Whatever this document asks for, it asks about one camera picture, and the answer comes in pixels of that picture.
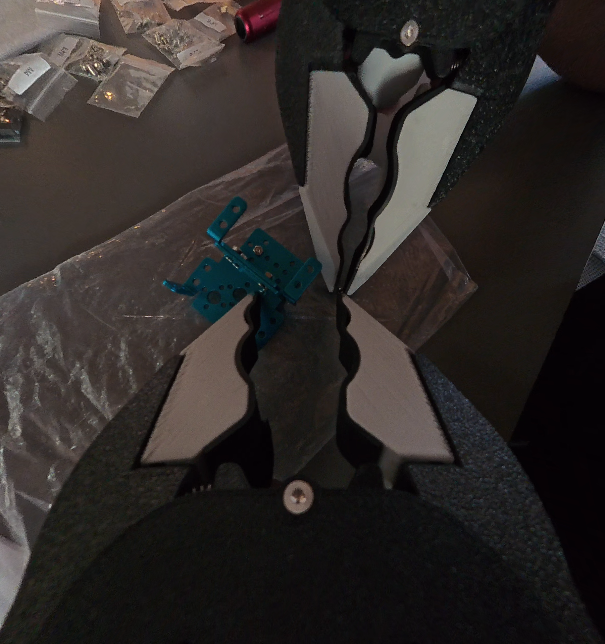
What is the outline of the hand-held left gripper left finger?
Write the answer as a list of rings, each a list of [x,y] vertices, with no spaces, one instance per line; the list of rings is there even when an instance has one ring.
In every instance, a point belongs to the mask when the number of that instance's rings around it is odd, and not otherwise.
[[[257,296],[246,296],[182,352],[141,464],[191,463],[241,427],[255,407]]]

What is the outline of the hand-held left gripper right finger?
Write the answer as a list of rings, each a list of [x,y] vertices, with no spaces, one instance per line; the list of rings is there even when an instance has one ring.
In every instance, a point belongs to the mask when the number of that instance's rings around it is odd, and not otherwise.
[[[405,344],[346,295],[337,300],[337,444],[349,463],[454,463]]]

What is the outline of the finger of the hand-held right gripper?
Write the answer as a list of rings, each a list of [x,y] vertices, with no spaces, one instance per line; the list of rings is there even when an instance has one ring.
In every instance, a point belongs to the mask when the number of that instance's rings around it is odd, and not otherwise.
[[[370,108],[346,73],[310,73],[306,181],[299,192],[330,292],[339,275],[339,235],[348,219],[348,178],[370,121]]]
[[[371,231],[347,294],[355,294],[430,213],[476,103],[476,96],[446,88],[396,114],[387,142],[386,185],[372,206]]]

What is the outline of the blue metal bracket assembly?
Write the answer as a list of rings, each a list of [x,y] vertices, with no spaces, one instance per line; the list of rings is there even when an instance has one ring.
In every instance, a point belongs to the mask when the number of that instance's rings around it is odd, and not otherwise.
[[[322,270],[315,258],[305,262],[270,237],[254,230],[240,247],[224,238],[248,205],[234,197],[207,230],[223,254],[216,262],[204,259],[182,284],[164,280],[171,291],[194,298],[192,306],[209,322],[216,323],[247,295],[260,295],[260,326],[255,331],[261,349],[284,321],[284,303],[294,305]]]

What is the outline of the person's right forearm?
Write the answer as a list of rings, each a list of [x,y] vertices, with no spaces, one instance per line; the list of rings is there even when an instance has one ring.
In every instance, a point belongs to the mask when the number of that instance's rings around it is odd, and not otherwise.
[[[566,81],[605,95],[605,1],[557,1],[538,55]]]

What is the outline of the clear plastic bag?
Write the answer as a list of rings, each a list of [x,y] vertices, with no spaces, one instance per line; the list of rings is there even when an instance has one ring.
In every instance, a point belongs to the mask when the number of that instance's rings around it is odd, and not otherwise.
[[[220,254],[206,229],[230,198],[249,208],[227,243],[258,227],[305,260],[311,238],[285,145],[0,297],[0,544],[27,549],[91,441],[207,320],[170,292]],[[354,299],[412,351],[476,291],[426,218]],[[276,478],[296,473],[335,431],[342,368],[333,296],[318,277],[260,352],[259,408]]]

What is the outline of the pile of small screw bags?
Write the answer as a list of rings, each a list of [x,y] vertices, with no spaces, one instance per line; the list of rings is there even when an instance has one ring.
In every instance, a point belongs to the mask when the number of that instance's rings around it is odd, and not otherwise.
[[[168,62],[102,41],[105,1],[35,1],[49,35],[0,61],[0,146],[18,144],[25,115],[44,121],[79,78],[96,84],[89,105],[138,117],[168,76],[216,60],[235,34],[235,1],[203,1],[192,19],[172,15],[200,1],[111,1],[125,35],[141,36]]]

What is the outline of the white foam sheet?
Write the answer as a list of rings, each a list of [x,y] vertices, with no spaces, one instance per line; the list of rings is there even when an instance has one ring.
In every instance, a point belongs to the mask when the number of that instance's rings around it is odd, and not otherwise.
[[[0,1],[0,61],[28,50],[49,33],[37,18],[35,1]]]

